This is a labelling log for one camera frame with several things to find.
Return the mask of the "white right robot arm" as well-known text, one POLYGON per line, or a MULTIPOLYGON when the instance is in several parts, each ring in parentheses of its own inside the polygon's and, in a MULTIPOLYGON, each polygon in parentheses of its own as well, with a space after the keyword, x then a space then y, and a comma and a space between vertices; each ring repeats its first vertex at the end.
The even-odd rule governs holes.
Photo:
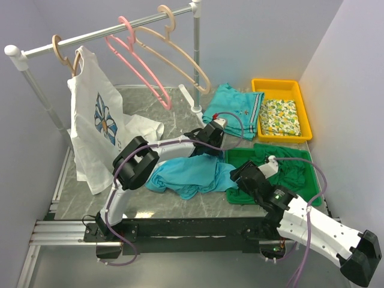
POLYGON ((381 259, 379 239, 370 230, 349 228, 314 208, 310 201, 268 179, 278 172, 279 158, 270 156, 258 166, 248 160, 230 172, 230 178, 266 212, 263 234, 288 238, 335 264, 352 283, 368 287, 381 259))

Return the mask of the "pink plastic hanger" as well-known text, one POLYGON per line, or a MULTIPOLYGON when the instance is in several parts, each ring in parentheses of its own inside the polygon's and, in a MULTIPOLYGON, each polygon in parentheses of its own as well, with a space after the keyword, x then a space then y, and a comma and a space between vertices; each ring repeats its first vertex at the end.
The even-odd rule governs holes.
POLYGON ((121 60, 131 71, 147 86, 147 88, 153 93, 153 95, 157 98, 160 104, 166 109, 170 110, 172 108, 172 100, 167 93, 164 86, 161 84, 157 76, 153 73, 153 71, 147 66, 147 64, 139 57, 139 55, 134 51, 134 44, 136 43, 136 33, 132 28, 130 22, 124 17, 119 16, 118 21, 120 24, 123 24, 124 27, 129 31, 129 36, 126 41, 123 41, 119 37, 114 36, 113 34, 105 36, 105 41, 108 48, 111 52, 121 60), (146 71, 148 76, 155 82, 155 84, 160 89, 161 93, 159 93, 145 78, 144 76, 138 72, 134 66, 121 54, 118 50, 111 44, 111 41, 118 43, 122 46, 146 71))

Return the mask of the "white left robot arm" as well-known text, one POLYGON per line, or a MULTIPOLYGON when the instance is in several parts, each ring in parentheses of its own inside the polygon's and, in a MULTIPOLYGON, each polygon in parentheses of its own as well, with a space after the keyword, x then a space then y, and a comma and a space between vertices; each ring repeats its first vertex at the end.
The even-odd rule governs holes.
POLYGON ((103 241, 116 239, 130 193, 146 184, 156 165, 203 154, 218 156, 225 126, 226 120, 218 118, 203 128, 157 143, 135 137, 114 159, 111 192, 103 208, 93 216, 95 224, 85 225, 85 234, 99 236, 103 241))

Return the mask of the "light blue t shirt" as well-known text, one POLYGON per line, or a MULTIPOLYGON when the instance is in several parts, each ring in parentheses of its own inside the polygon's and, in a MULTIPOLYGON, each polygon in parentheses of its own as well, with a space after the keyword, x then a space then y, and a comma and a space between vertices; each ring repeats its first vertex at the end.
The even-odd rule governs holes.
POLYGON ((230 172, 234 169, 233 165, 225 163, 220 157, 208 154, 175 158, 165 161, 154 170, 146 188, 157 193, 170 189, 180 198, 190 200, 198 193, 237 188, 237 184, 230 179, 230 172))

